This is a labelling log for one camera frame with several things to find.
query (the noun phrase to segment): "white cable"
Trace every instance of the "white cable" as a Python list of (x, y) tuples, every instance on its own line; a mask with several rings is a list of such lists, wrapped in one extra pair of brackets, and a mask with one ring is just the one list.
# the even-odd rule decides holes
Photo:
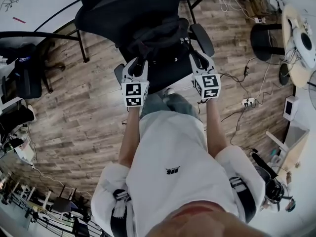
[[(62, 186), (64, 186), (61, 181), (52, 179), (52, 178), (49, 177), (49, 176), (44, 176), (44, 175), (42, 174), (42, 172), (40, 172), (40, 171), (39, 171), (37, 168), (35, 168), (34, 166), (32, 166), (32, 168), (35, 169), (35, 170), (37, 170), (37, 171), (41, 174), (42, 177), (48, 178), (48, 179), (50, 179), (50, 180), (52, 180), (52, 181), (54, 181), (54, 182), (58, 182), (58, 183), (60, 183)], [(76, 190), (76, 192), (78, 192), (78, 193), (87, 193), (87, 194), (89, 194), (90, 197), (92, 197), (92, 195), (91, 195), (89, 192), (86, 192), (86, 191), (82, 191), (82, 192), (81, 192), (81, 191)]]
[[(240, 6), (240, 4), (238, 3), (237, 0), (235, 0), (235, 2), (236, 2), (237, 5), (240, 7), (240, 9), (234, 8), (234, 7), (232, 6), (231, 2), (232, 2), (232, 0), (229, 0), (229, 5), (230, 5), (230, 7), (231, 7), (233, 10), (237, 10), (237, 11), (240, 11), (240, 10), (241, 10), (241, 11), (243, 12), (243, 14), (244, 14), (247, 18), (249, 18), (249, 19), (255, 21), (253, 18), (251, 18), (251, 17), (248, 16), (248, 15), (249, 15), (249, 11), (247, 11), (245, 8), (242, 8), (242, 7)], [(225, 0), (223, 0), (223, 2), (222, 2), (222, 0), (219, 0), (219, 3), (220, 3), (222, 12), (227, 12), (227, 11), (228, 11), (228, 6), (227, 6), (227, 4), (225, 3)], [(226, 6), (226, 10), (223, 10), (223, 8), (222, 8), (222, 3)]]
[(255, 98), (255, 100), (256, 100), (256, 99), (260, 96), (260, 94), (261, 94), (261, 90), (262, 90), (263, 83), (265, 82), (265, 79), (266, 79), (266, 76), (267, 76), (267, 72), (268, 72), (269, 67), (270, 67), (270, 65), (271, 65), (272, 56), (273, 56), (273, 54), (271, 54), (270, 62), (269, 62), (269, 64), (268, 64), (267, 70), (266, 70), (266, 72), (265, 72), (265, 76), (263, 77), (263, 81), (262, 81), (262, 84), (261, 84), (261, 87), (260, 87), (258, 96)]

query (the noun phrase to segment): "wooden floor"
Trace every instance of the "wooden floor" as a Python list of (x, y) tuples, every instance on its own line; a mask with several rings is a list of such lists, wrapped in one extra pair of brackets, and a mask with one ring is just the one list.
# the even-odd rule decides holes
[[(247, 61), (254, 57), (249, 40), (254, 22), (245, 18), (241, 11), (229, 8), (227, 12), (222, 12), (218, 0), (204, 0), (194, 12), (197, 22), (206, 29), (214, 44), (218, 72), (242, 79)], [(179, 13), (192, 22), (186, 3), (181, 3)], [(124, 126), (121, 122), (126, 119), (127, 111), (113, 71), (124, 60), (111, 41), (89, 33), (82, 33), (82, 37), (90, 58), (88, 63), (82, 62), (76, 41), (56, 41), (50, 53), (50, 63), (62, 62), (66, 69), (64, 72), (47, 73), (54, 89), (52, 94), (44, 89), (41, 98), (29, 101), (37, 113), (36, 122), (30, 126), (30, 134), (36, 146), (36, 168), (46, 176), (92, 195), (104, 166), (117, 160), (123, 138)], [(278, 63), (277, 55), (272, 62)], [(249, 76), (242, 83), (249, 96), (257, 96), (267, 65), (257, 59), (249, 63)], [(197, 107), (199, 97), (190, 80), (191, 76), (173, 87)], [(270, 93), (273, 83), (279, 85), (278, 66), (275, 65), (271, 65), (267, 72), (263, 91)], [(280, 89), (274, 87), (272, 95), (265, 94), (263, 105), (248, 108), (240, 119), (232, 143), (256, 148), (265, 160), (269, 160), (270, 153), (277, 146), (265, 135), (265, 131), (283, 138), (287, 125), (287, 120), (282, 117), (284, 100), (292, 91), (292, 85)], [(242, 111), (241, 101), (246, 96), (239, 84), (223, 77), (218, 99), (221, 118)], [(200, 116), (205, 123), (205, 105), (200, 105)], [(228, 139), (235, 132), (239, 117), (240, 113), (223, 121)], [(1, 166), (40, 191), (50, 188), (55, 196), (61, 191), (62, 186), (58, 182), (40, 178), (37, 171), (22, 164), (14, 154), (8, 154)]]

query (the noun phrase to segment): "chair seat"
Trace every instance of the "chair seat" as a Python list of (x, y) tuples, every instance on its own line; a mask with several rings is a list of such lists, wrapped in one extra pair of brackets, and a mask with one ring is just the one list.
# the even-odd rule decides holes
[[(120, 64), (115, 68), (114, 73), (118, 82), (121, 84), (124, 65)], [(148, 68), (149, 94), (158, 92), (180, 79), (192, 73), (192, 67), (189, 56), (183, 57), (176, 63), (170, 63), (165, 66), (155, 66)]]

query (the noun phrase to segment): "black office chair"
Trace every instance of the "black office chair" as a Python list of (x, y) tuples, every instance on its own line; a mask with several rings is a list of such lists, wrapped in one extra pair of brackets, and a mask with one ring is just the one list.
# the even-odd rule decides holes
[[(155, 33), (154, 29), (162, 29), (168, 20), (178, 23), (178, 28), (186, 32), (191, 40), (197, 40), (202, 51), (208, 56), (214, 54), (214, 48), (207, 33), (200, 24), (190, 26), (189, 22), (178, 18), (180, 0), (82, 0), (83, 6), (75, 18), (76, 27), (80, 30), (101, 35), (110, 39), (119, 48), (126, 62), (135, 57), (143, 57), (141, 50), (131, 48), (131, 45), (146, 34)], [(177, 27), (166, 31), (165, 35), (159, 32), (146, 39), (148, 43), (159, 41), (162, 43), (159, 55), (147, 56), (149, 61), (148, 81), (149, 93), (155, 93), (168, 87), (176, 81), (192, 73), (189, 53), (192, 52), (191, 41), (186, 50), (178, 43), (164, 47), (164, 41), (169, 41), (176, 36)], [(174, 60), (168, 60), (171, 55), (181, 54)], [(116, 77), (121, 83), (124, 65), (120, 64), (115, 69)]]
[(14, 69), (7, 78), (2, 77), (2, 92), (3, 100), (8, 100), (8, 89), (14, 81), (16, 93), (18, 97), (24, 99), (41, 97), (41, 79), (49, 93), (53, 90), (49, 87), (45, 70), (51, 68), (65, 69), (65, 66), (47, 67), (45, 60), (48, 60), (48, 50), (53, 45), (51, 42), (43, 55), (40, 54), (40, 49), (34, 44), (28, 44), (18, 49), (10, 48), (7, 63), (10, 64), (15, 60)]

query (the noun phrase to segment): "person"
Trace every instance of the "person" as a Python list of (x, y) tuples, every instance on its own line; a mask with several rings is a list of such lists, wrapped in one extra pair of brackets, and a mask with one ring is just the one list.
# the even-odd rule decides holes
[(272, 212), (279, 212), (282, 210), (286, 210), (287, 212), (291, 212), (294, 210), (296, 206), (296, 201), (292, 196), (292, 173), (291, 171), (286, 174), (286, 182), (278, 176), (272, 168), (270, 168), (265, 161), (260, 157), (260, 155), (256, 152), (251, 153), (252, 158), (258, 164), (259, 167), (262, 167), (270, 174), (271, 179), (276, 179), (284, 189), (284, 196), (279, 203), (271, 203), (267, 198), (264, 200), (262, 207), (264, 209), (268, 209)]
[(284, 188), (284, 196), (287, 199), (282, 198), (278, 204), (271, 203), (268, 199), (265, 199), (262, 207), (264, 209), (268, 209), (271, 212), (279, 212), (285, 210), (287, 212), (291, 212), (294, 210), (296, 206), (296, 201), (292, 197), (292, 173), (291, 171), (287, 172), (286, 174), (286, 183), (280, 176), (277, 176), (276, 179), (281, 183), (282, 187)]
[[(247, 180), (256, 209), (264, 181), (240, 147), (227, 144), (216, 100), (208, 100), (206, 109), (207, 140), (195, 108), (171, 88), (148, 95), (140, 117), (138, 107), (129, 108), (118, 163), (104, 168), (91, 201), (92, 215), (105, 232), (266, 236), (240, 220), (229, 173)], [(114, 227), (120, 219), (126, 225)]]
[(34, 121), (35, 113), (31, 105), (25, 107), (22, 105), (18, 110), (11, 113), (5, 113), (0, 116), (0, 141), (4, 144), (8, 134), (18, 125), (29, 121)]

